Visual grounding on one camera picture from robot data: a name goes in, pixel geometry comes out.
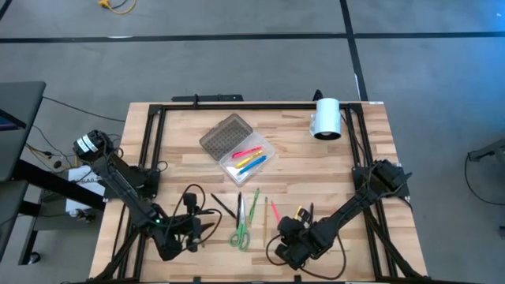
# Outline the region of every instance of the pink highlighter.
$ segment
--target pink highlighter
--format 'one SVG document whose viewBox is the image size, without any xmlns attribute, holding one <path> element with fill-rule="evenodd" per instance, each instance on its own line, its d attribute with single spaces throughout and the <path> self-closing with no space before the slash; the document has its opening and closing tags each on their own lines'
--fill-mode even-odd
<svg viewBox="0 0 505 284">
<path fill-rule="evenodd" d="M 240 152 L 237 152 L 237 153 L 234 153 L 231 158 L 238 158 L 238 157 L 242 157 L 243 155 L 247 155 L 249 153 L 253 153 L 255 151 L 259 151 L 261 150 L 263 147 L 262 146 L 259 146 L 259 147 L 254 147 L 252 149 L 249 149 L 249 150 L 245 150 L 245 151 L 240 151 Z"/>
</svg>

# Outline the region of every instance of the sticker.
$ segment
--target sticker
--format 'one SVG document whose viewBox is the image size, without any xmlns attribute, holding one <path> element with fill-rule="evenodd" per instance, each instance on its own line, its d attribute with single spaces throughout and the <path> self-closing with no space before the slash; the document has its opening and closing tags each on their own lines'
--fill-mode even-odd
<svg viewBox="0 0 505 284">
<path fill-rule="evenodd" d="M 88 146 L 86 146 L 86 144 L 82 141 L 81 138 L 77 139 L 77 143 L 79 144 L 79 147 L 80 149 L 85 153 L 87 151 L 89 151 L 89 148 Z"/>
<path fill-rule="evenodd" d="M 82 140 L 86 143 L 86 145 L 92 150 L 92 151 L 98 151 L 98 148 L 95 147 L 95 145 L 89 140 L 88 134 L 84 135 L 82 137 Z"/>
</svg>

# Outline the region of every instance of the yellow highlighter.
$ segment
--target yellow highlighter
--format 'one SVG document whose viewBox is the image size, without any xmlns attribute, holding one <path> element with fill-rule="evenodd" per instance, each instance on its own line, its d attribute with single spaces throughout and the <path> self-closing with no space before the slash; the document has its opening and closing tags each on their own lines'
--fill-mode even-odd
<svg viewBox="0 0 505 284">
<path fill-rule="evenodd" d="M 254 159 L 257 156 L 261 155 L 261 153 L 263 153 L 263 150 L 259 150 L 254 155 L 252 155 L 252 156 L 248 157 L 247 159 L 243 160 L 242 162 L 238 163 L 237 165 L 235 165 L 235 168 L 237 168 L 237 169 L 242 168 L 243 166 L 247 165 L 247 163 L 251 162 L 252 159 Z"/>
</svg>

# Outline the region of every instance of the wooden tabletop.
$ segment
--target wooden tabletop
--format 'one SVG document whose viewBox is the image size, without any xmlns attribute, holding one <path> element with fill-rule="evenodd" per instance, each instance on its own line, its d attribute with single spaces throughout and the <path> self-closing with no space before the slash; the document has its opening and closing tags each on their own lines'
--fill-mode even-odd
<svg viewBox="0 0 505 284">
<path fill-rule="evenodd" d="M 363 103 L 365 121 L 374 159 L 389 159 L 397 162 L 395 144 L 383 104 Z M 122 137 L 123 159 L 130 165 L 138 163 L 140 146 L 147 119 L 148 103 L 132 103 Z M 198 252 L 183 252 L 174 260 L 163 262 L 152 240 L 148 240 L 144 255 L 141 281 L 192 281 L 201 276 L 203 281 L 292 281 L 294 275 L 303 280 L 315 280 L 302 271 L 287 266 L 271 265 L 263 242 L 264 197 L 273 200 L 281 216 L 292 216 L 298 205 L 315 207 L 315 220 L 328 216 L 354 194 L 350 169 L 354 166 L 350 138 L 342 123 L 342 137 L 333 141 L 314 139 L 309 133 L 310 114 L 314 110 L 170 110 L 166 114 L 160 160 L 168 163 L 162 172 L 159 195 L 155 202 L 171 215 L 182 191 L 197 183 L 207 193 L 205 208 L 217 208 L 223 212 L 223 220 L 215 234 Z M 223 172 L 221 167 L 199 144 L 199 139 L 230 114 L 239 114 L 255 131 L 275 147 L 276 154 L 262 170 L 241 188 Z M 353 118 L 359 133 L 357 118 Z M 156 120 L 151 132 L 151 148 L 154 143 Z M 235 221 L 210 197 L 214 193 L 232 211 L 236 211 L 237 194 L 242 191 L 246 207 L 251 208 L 254 191 L 260 188 L 254 220 L 248 225 L 252 240 L 247 252 L 239 252 L 228 245 L 228 238 L 235 230 Z M 200 193 L 198 202 L 203 197 Z M 383 201 L 391 240 L 403 257 L 421 274 L 426 273 L 416 227 L 410 209 L 400 200 Z M 112 247 L 122 202 L 107 204 L 102 228 L 96 245 L 90 276 L 97 275 L 110 261 Z M 201 217 L 202 223 L 216 222 L 218 217 Z M 126 221 L 120 233 L 124 236 Z M 277 234 L 275 216 L 270 208 L 267 215 L 267 239 Z M 362 215 L 352 219 L 340 235 L 347 254 L 347 268 L 339 280 L 373 280 L 372 263 Z M 383 274 L 387 265 L 383 246 L 377 241 Z M 274 261 L 280 261 L 270 247 Z M 134 254 L 130 255 L 127 276 L 133 273 Z M 342 252 L 335 242 L 330 252 L 319 260 L 310 260 L 306 269 L 318 274 L 337 275 L 342 267 Z"/>
</svg>

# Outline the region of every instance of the black metal frame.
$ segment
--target black metal frame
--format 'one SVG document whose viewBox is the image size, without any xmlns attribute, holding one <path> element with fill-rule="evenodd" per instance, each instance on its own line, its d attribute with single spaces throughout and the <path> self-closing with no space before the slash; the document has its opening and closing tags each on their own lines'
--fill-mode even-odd
<svg viewBox="0 0 505 284">
<path fill-rule="evenodd" d="M 158 120 L 158 128 L 156 130 L 155 141 L 154 141 L 154 149 L 153 149 L 153 159 L 151 161 L 151 168 L 154 168 L 158 165 L 159 162 L 159 154 L 161 151 L 162 137 L 163 137 L 163 126 L 166 120 L 166 112 L 169 110 L 315 110 L 316 104 L 314 102 L 310 103 L 198 103 L 198 96 L 195 95 L 194 102 L 192 104 L 177 104 L 177 105 L 162 105 L 162 104 L 152 104 L 149 106 L 148 110 L 148 118 L 145 125 L 144 131 L 144 139 L 142 141 L 142 148 L 140 150 L 140 158 L 139 158 L 139 166 L 144 167 L 146 164 L 148 148 L 150 144 L 150 135 L 152 132 L 152 124 L 154 122 L 155 116 L 159 116 Z M 350 146 L 353 153 L 353 160 L 355 166 L 361 166 L 361 157 L 360 152 L 358 151 L 358 141 L 357 137 L 354 135 L 354 122 L 353 122 L 353 112 L 357 116 L 357 121 L 360 126 L 361 131 L 361 139 L 362 145 L 364 148 L 364 161 L 367 165 L 371 165 L 373 161 L 372 151 L 370 148 L 370 143 L 368 140 L 368 133 L 366 130 L 365 117 L 363 114 L 363 108 L 361 103 L 341 103 L 340 110 L 344 112 L 346 121 L 348 123 L 348 131 L 350 135 Z M 386 217 L 384 213 L 384 208 L 382 202 L 376 203 L 376 212 L 379 217 L 379 226 L 381 230 L 384 232 L 386 237 L 389 237 Z M 365 220 L 367 216 L 372 215 L 372 211 L 370 209 L 365 210 Z M 373 233 L 372 227 L 365 222 L 367 236 L 368 236 L 368 244 L 370 248 L 370 256 L 372 261 L 373 273 L 376 278 L 376 281 L 380 279 L 384 279 L 382 275 L 382 271 L 380 268 L 380 259 L 379 253 L 377 250 L 376 239 Z M 131 225 L 127 228 L 127 233 L 131 231 Z M 142 263 L 144 259 L 144 249 L 145 249 L 145 240 L 146 237 L 141 234 L 137 253 L 135 258 L 135 264 L 133 269 L 133 277 L 136 279 L 140 279 L 140 273 L 142 268 Z M 387 257 L 387 266 L 389 271 L 390 279 L 394 279 L 398 277 L 396 271 L 396 265 L 394 260 L 391 258 L 389 253 L 386 252 Z M 126 260 L 120 266 L 120 270 L 118 272 L 118 278 L 125 277 L 126 271 Z"/>
</svg>

